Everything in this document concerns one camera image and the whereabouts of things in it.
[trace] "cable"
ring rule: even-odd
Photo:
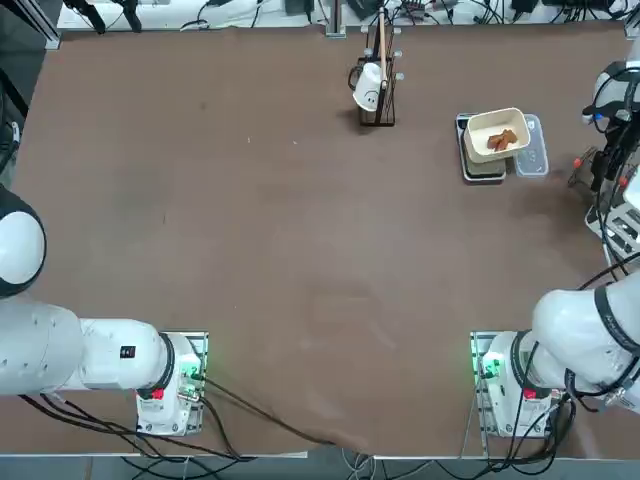
[[[535,342],[533,344],[533,348],[531,349],[531,352],[529,353],[529,358],[527,360],[527,364],[524,370],[524,378],[528,378],[529,375],[529,371],[531,370],[531,365],[533,363],[533,357],[538,349],[538,342]],[[551,464],[553,462],[553,460],[555,459],[555,449],[557,448],[557,443],[559,443],[559,441],[554,445],[554,448],[551,451],[548,451],[548,448],[545,449],[544,451],[538,452],[537,454],[534,454],[530,457],[524,458],[524,459],[517,459],[515,458],[516,452],[518,451],[519,447],[514,451],[513,447],[515,445],[515,439],[516,439],[516,434],[517,434],[517,426],[518,423],[520,421],[520,414],[522,412],[522,404],[524,402],[524,387],[521,388],[520,390],[520,400],[518,402],[518,409],[516,411],[516,418],[514,421],[514,427],[513,427],[513,434],[511,435],[511,442],[509,445],[509,450],[507,452],[507,455],[505,457],[505,459],[502,462],[497,462],[497,464],[492,464],[492,462],[489,460],[487,463],[487,466],[482,469],[480,472],[478,472],[477,474],[475,474],[472,477],[460,477],[458,475],[455,475],[454,473],[450,472],[447,468],[445,468],[439,461],[435,461],[436,464],[448,475],[450,475],[451,477],[455,478],[456,480],[477,480],[478,478],[482,477],[483,475],[486,475],[490,472],[494,472],[494,473],[498,473],[501,472],[503,470],[506,470],[510,467],[514,467],[514,465],[528,465],[528,464],[532,464],[532,463],[537,463],[539,461],[545,460],[547,458],[550,459],[549,464]],[[523,438],[521,439],[521,442],[524,440],[524,438],[526,438],[526,435],[528,435],[531,432],[531,429],[533,429],[533,425],[530,426],[530,429],[527,430],[527,432],[525,433],[525,436],[523,436]],[[546,471],[548,468],[550,468],[549,465],[547,465],[545,467],[545,469],[541,470],[542,471]],[[533,474],[539,474],[541,472],[535,472],[535,473],[529,473],[526,472],[525,475],[533,475]]]
[[[99,428],[96,427],[94,424],[95,421],[92,421],[90,419],[86,419],[85,421],[90,422],[89,424],[87,423],[82,423],[82,422],[78,422],[76,420],[72,420],[70,418],[66,418],[65,416],[56,414],[52,411],[50,411],[49,409],[47,409],[46,407],[44,407],[43,405],[40,405],[38,402],[36,402],[35,400],[33,400],[32,398],[26,396],[26,395],[20,395],[19,396],[22,400],[24,400],[26,403],[28,403],[29,405],[31,405],[33,408],[35,408],[36,410],[38,410],[39,412],[43,413],[44,415],[53,418],[54,420],[59,420],[63,423],[67,423],[69,425],[73,425],[76,427],[80,427],[80,428],[84,428],[85,430],[91,430],[94,432],[98,432],[98,433],[105,433],[108,435],[119,435],[119,433],[114,433],[106,428]],[[235,460],[232,456],[227,455],[226,453],[222,453],[222,452],[218,452],[216,450],[212,450],[210,448],[206,448],[206,447],[202,447],[200,445],[193,445],[191,443],[187,443],[187,442],[182,442],[180,440],[175,440],[174,438],[171,437],[163,437],[163,436],[158,436],[158,435],[152,435],[150,433],[146,433],[146,432],[137,432],[131,429],[128,429],[122,425],[119,425],[115,422],[104,422],[107,423],[108,425],[118,428],[121,430],[121,434],[123,435],[133,435],[136,436],[138,438],[153,438],[155,440],[161,441],[161,442],[165,442],[165,443],[171,443],[172,445],[177,445],[180,447],[186,447],[186,448],[190,448],[192,450],[197,450],[200,452],[204,452],[204,453],[208,453],[210,455],[216,455],[218,457],[223,457],[223,458],[227,458],[229,460]],[[243,462],[249,462],[253,460],[252,457],[243,457],[242,461]]]
[[[180,30],[186,28],[186,27],[190,27],[191,25],[202,25],[202,24],[208,24],[209,22],[207,22],[206,20],[202,20],[200,18],[200,15],[202,15],[202,12],[204,11],[205,8],[209,7],[213,5],[211,0],[206,1],[205,3],[202,4],[202,6],[200,7],[200,10],[198,10],[198,15],[196,16],[195,20],[191,20],[185,24],[183,24],[180,27]]]
[[[256,22],[258,21],[258,14],[260,13],[260,7],[262,6],[262,0],[256,0],[256,4],[258,7],[256,8],[256,14],[253,16],[253,22],[251,22],[251,28],[256,26]]]
[[[440,0],[440,2],[442,3],[442,7],[444,8],[444,11],[447,12],[447,18],[449,19],[449,23],[453,25],[453,18],[451,18],[453,17],[453,9],[449,10],[449,7],[447,7],[447,4],[444,3],[444,0]]]
[[[430,18],[431,20],[433,20],[434,22],[436,22],[437,25],[442,25],[438,19],[436,17],[434,17],[433,15],[431,15],[429,12],[424,12],[425,17]]]
[[[619,268],[621,265],[626,265],[630,262],[633,262],[634,260],[640,258],[640,252],[636,252],[633,255],[629,255],[627,258],[625,258],[624,260],[608,267],[605,268],[604,270],[601,270],[600,272],[596,273],[593,277],[591,277],[589,280],[587,280],[584,284],[582,284],[578,290],[584,290],[585,288],[587,288],[589,285],[591,285],[592,283],[596,282],[597,280],[601,279],[602,277],[604,277],[605,275],[607,275],[608,273],[611,273],[613,270],[615,270],[616,268]]]
[[[324,21],[329,24],[329,17],[327,17],[327,12],[324,11],[324,5],[322,5],[322,0],[318,0],[318,6],[320,7],[320,11],[322,12],[322,16],[324,17]]]
[[[242,455],[240,455],[235,448],[233,448],[233,446],[231,445],[231,442],[229,441],[229,437],[227,437],[227,432],[225,432],[224,430],[224,425],[222,424],[222,419],[220,418],[220,415],[218,414],[218,411],[213,408],[213,405],[211,405],[211,402],[209,402],[209,400],[207,400],[204,397],[200,398],[200,401],[202,402],[202,404],[207,407],[207,409],[209,410],[209,412],[211,412],[211,415],[213,415],[214,420],[216,421],[216,424],[218,425],[218,430],[220,431],[220,436],[222,437],[222,441],[224,442],[225,448],[227,449],[227,451],[236,459],[240,459],[242,457]]]
[[[255,405],[249,403],[248,401],[246,401],[245,399],[243,399],[239,395],[236,395],[235,393],[233,393],[229,389],[223,387],[222,385],[214,382],[213,380],[211,380],[209,378],[205,378],[205,377],[203,377],[201,375],[198,375],[198,374],[192,375],[191,378],[193,378],[194,380],[200,380],[200,381],[204,381],[204,382],[208,383],[209,385],[217,388],[218,390],[220,390],[221,392],[223,392],[227,396],[229,396],[229,397],[233,398],[234,400],[236,400],[237,402],[241,403],[245,407],[249,408],[253,412],[257,413],[261,417],[263,417],[263,418],[265,418],[267,420],[270,420],[271,422],[275,423],[276,425],[278,425],[279,427],[281,427],[284,430],[288,431],[289,433],[293,433],[294,435],[296,435],[296,436],[298,436],[298,437],[300,437],[300,438],[302,438],[304,440],[307,440],[307,441],[313,442],[313,443],[317,443],[319,445],[335,445],[333,442],[331,442],[329,440],[324,440],[322,438],[314,437],[313,435],[309,435],[307,433],[302,432],[301,430],[298,430],[295,427],[292,427],[288,423],[280,420],[278,417],[276,417],[274,415],[271,415],[271,414],[265,412],[264,410],[256,407]]]
[[[105,32],[108,32],[108,31],[109,31],[109,29],[110,29],[111,27],[113,27],[113,26],[116,24],[116,22],[122,18],[122,15],[124,15],[124,10],[122,10],[122,11],[120,12],[120,15],[118,15],[118,17],[117,17],[113,22],[111,22],[111,23],[109,24],[109,26],[108,26],[104,31],[105,31]]]
[[[78,415],[75,414],[73,412],[69,412],[68,410],[65,410],[62,407],[59,407],[58,405],[56,405],[55,403],[53,403],[49,397],[47,397],[47,395],[45,394],[40,394],[40,397],[44,400],[44,402],[49,405],[52,409],[54,409],[55,411],[66,415],[68,417],[72,417],[72,418],[77,418],[80,420],[92,420],[93,423],[98,423],[99,425],[105,427],[107,430],[113,432],[115,435],[117,435],[118,437],[120,437],[123,441],[125,441],[126,443],[128,443],[129,445],[131,445],[131,447],[133,447],[133,449],[139,453],[141,453],[144,456],[147,457],[151,457],[151,455],[149,455],[146,451],[144,451],[139,445],[137,445],[135,442],[133,442],[132,440],[130,440],[129,438],[127,438],[124,433],[118,433],[116,432],[111,425],[109,425],[107,422],[103,422],[99,419],[97,419],[96,417],[93,417],[92,415],[89,415],[87,412],[85,412],[84,410],[82,410],[80,407],[78,407],[75,404],[71,404],[69,402],[69,406],[71,406],[72,408],[75,408],[76,410],[78,410],[82,415]],[[151,450],[154,452],[155,455],[157,455],[158,457],[162,458],[162,454],[155,449],[155,447],[153,447],[153,445],[151,445],[149,442],[147,442],[147,444],[149,445],[149,447],[151,448]]]
[[[500,15],[498,15],[498,12],[496,12],[490,5],[478,2],[477,0],[467,0],[467,1],[471,3],[475,3],[476,5],[480,5],[481,7],[485,8],[487,11],[490,11],[493,14],[493,17],[496,19],[497,23],[504,23],[504,21],[500,21]]]
[[[236,465],[238,463],[237,460],[234,460],[233,462],[231,462],[231,463],[229,463],[229,464],[227,464],[227,465],[225,465],[223,467],[220,467],[220,468],[218,468],[216,470],[211,470],[210,468],[205,466],[202,462],[199,462],[198,460],[196,460],[194,458],[189,458],[189,462],[194,463],[198,467],[202,468],[206,473],[203,473],[203,474],[200,474],[200,475],[190,475],[190,476],[186,476],[186,477],[183,477],[183,476],[176,477],[176,476],[164,475],[164,474],[161,474],[161,473],[156,473],[156,472],[151,471],[151,469],[153,467],[155,467],[159,463],[162,463],[163,461],[165,461],[163,459],[157,460],[157,461],[151,463],[150,465],[148,465],[146,467],[141,467],[140,465],[136,465],[135,463],[131,462],[126,457],[120,457],[120,458],[122,459],[122,461],[124,463],[126,463],[127,465],[129,465],[129,466],[135,468],[136,470],[138,470],[138,473],[136,474],[136,476],[133,477],[131,480],[135,480],[135,479],[137,479],[137,478],[139,478],[142,475],[145,475],[147,473],[150,474],[150,475],[153,475],[154,477],[164,478],[166,480],[196,480],[198,478],[205,478],[205,477],[209,477],[209,476],[212,476],[214,478],[218,478],[219,479],[220,477],[218,477],[218,475],[217,475],[218,473],[223,472],[223,471],[227,470],[228,468],[233,467],[234,465]]]
[[[555,21],[560,18],[560,15],[562,15],[564,13],[564,9],[567,8],[567,2],[565,1],[562,6],[560,7],[560,11],[558,12],[558,14],[553,17],[553,20],[551,20],[549,23],[555,23]]]
[[[395,477],[390,477],[388,480],[402,480],[404,478],[410,477],[411,475],[415,475],[416,473],[424,470],[429,465],[433,464],[433,460],[427,460],[426,462],[421,463],[415,468],[412,468],[408,472],[402,473],[400,475],[396,475]]]

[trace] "table surface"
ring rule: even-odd
[[[313,28],[65,37],[18,161],[49,238],[30,293],[208,330],[215,379],[342,446],[455,457],[470,331],[528,328],[542,294],[603,266],[566,179],[603,140],[580,123],[595,78],[630,45],[610,23],[405,29],[398,123],[362,130],[346,74],[363,43]],[[510,106],[540,117],[549,175],[465,185],[455,115]],[[130,393],[70,398],[134,424]],[[1,401],[2,452],[129,451]],[[215,401],[243,452],[311,446]],[[562,454],[640,458],[638,427],[581,411]],[[212,423],[190,441],[220,448]],[[483,453],[475,413],[464,453]]]

